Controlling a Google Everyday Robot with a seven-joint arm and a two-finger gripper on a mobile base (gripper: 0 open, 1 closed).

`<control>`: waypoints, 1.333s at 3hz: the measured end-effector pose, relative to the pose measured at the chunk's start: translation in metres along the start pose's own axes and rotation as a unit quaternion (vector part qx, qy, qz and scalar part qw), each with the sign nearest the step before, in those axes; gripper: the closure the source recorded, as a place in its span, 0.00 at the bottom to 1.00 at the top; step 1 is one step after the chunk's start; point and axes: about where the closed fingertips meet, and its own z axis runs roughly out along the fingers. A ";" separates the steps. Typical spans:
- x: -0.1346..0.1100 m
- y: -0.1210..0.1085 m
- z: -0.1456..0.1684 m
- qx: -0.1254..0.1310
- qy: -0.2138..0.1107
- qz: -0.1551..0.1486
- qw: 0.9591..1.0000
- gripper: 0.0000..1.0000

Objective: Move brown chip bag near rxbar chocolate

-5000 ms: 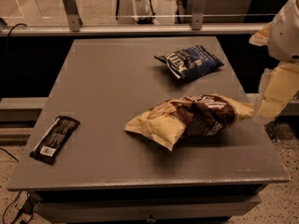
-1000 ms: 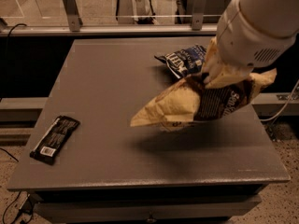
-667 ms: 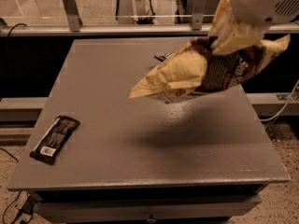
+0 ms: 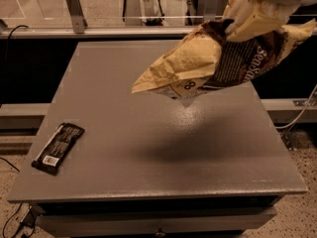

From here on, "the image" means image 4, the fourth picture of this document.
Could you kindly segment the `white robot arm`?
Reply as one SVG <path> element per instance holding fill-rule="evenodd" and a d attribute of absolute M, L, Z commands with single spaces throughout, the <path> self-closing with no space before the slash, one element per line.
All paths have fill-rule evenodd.
<path fill-rule="evenodd" d="M 244 42 L 285 25 L 300 6 L 317 0 L 228 0 L 224 19 L 234 22 L 226 29 L 229 42 Z"/>

